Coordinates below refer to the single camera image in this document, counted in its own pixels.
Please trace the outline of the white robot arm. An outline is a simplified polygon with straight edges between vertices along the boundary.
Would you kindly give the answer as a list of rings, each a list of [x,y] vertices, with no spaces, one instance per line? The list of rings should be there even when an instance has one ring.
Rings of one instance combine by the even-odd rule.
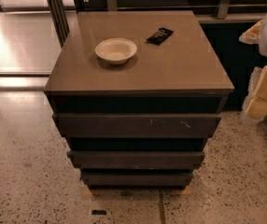
[[[239,41],[248,45],[258,44],[260,55],[267,58],[267,14],[243,32]],[[267,65],[254,68],[242,109],[249,122],[260,122],[267,116]]]

